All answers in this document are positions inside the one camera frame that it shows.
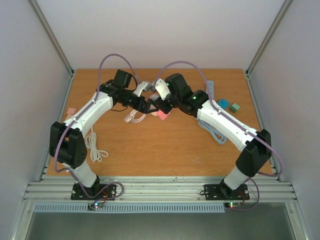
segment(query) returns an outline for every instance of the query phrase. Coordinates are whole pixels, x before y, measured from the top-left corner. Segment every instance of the white backdrop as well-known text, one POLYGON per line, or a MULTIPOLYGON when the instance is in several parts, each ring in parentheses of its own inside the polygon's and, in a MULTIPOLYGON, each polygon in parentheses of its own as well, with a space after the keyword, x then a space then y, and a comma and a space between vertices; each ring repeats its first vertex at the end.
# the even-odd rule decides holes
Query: white backdrop
POLYGON ((48 152, 69 74, 26 0, 0 7, 0 239, 48 152))
MULTIPOLYGON (((134 68, 248 68, 283 0, 38 0, 74 69, 110 53, 134 68)), ((123 68, 112 59, 106 68, 123 68)))
POLYGON ((294 0, 251 74, 285 180, 293 184, 314 240, 320 236, 319 8, 319 0, 294 0))

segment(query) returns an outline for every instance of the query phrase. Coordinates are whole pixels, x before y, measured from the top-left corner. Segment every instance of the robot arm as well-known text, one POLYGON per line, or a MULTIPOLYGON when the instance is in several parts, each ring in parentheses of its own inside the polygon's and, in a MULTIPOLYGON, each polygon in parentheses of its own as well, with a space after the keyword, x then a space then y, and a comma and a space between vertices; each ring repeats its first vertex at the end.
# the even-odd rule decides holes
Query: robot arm
POLYGON ((89 129, 116 103, 125 107, 129 106, 145 114, 158 111, 152 99, 146 101, 145 97, 141 96, 143 91, 148 91, 152 87, 151 83, 141 82, 134 91, 126 89, 132 77, 130 73, 118 70, 114 79, 103 83, 99 88, 99 93, 96 92, 78 113, 64 123, 55 122, 51 126, 49 154, 54 157, 62 133, 71 125, 58 150, 57 161, 72 171, 72 175, 92 196, 100 189, 100 180, 86 161, 87 148, 84 136, 89 129), (150 110, 151 105, 155 106, 153 110, 150 110))
POLYGON ((265 129, 258 132, 243 124, 218 106, 216 102, 213 104, 217 110, 213 109, 207 93, 202 90, 192 92, 181 74, 173 74, 165 80, 159 79, 155 89, 160 95, 156 103, 165 114, 172 108, 179 108, 185 114, 194 116, 215 127, 241 151, 235 167, 220 183, 220 190, 226 199, 230 198, 244 181, 253 177, 271 157, 269 149, 226 119, 221 112, 243 126, 246 131, 271 145, 271 136, 265 129))

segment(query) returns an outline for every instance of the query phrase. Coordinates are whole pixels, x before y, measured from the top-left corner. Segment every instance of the white cord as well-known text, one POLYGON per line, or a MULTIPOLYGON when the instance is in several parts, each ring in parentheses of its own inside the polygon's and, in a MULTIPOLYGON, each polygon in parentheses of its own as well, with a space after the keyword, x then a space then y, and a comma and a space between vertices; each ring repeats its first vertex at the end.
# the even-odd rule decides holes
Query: white cord
POLYGON ((130 112, 125 118, 124 121, 127 123, 140 123, 143 119, 145 119, 146 114, 143 114, 141 117, 139 117, 138 119, 135 119, 135 115, 138 111, 137 110, 133 110, 132 112, 130 112))
POLYGON ((108 152, 97 149, 97 134, 94 132, 94 128, 91 127, 91 133, 84 139, 85 146, 90 149, 90 158, 92 162, 102 162, 102 158, 108 157, 108 152))
POLYGON ((209 123, 202 121, 202 120, 198 120, 198 124, 200 127, 204 128, 205 130, 207 130, 212 137, 214 138, 214 140, 218 143, 218 144, 225 144, 227 141, 227 138, 225 135, 223 135, 220 131, 218 131, 217 129, 215 129, 213 126, 211 126, 209 123))

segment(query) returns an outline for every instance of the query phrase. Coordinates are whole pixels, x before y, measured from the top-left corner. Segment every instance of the pink object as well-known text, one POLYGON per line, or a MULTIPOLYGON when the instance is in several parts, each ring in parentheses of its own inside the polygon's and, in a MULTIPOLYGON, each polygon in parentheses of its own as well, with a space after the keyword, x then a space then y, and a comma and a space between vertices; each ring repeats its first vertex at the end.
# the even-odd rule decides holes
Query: pink object
POLYGON ((66 111, 66 114, 76 114, 77 109, 75 107, 69 107, 68 110, 66 111))
POLYGON ((161 119, 165 120, 169 116, 170 112, 168 114, 165 114, 163 111, 159 110, 156 112, 156 115, 161 119))

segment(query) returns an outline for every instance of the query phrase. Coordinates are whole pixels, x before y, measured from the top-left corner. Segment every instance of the gray vent strip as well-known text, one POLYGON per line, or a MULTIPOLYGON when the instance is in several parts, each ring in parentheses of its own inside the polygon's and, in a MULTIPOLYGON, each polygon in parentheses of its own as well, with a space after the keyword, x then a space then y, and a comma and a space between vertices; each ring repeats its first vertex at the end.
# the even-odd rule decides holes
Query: gray vent strip
POLYGON ((113 203, 88 210, 87 203, 37 203, 36 213, 224 213, 223 203, 113 203))

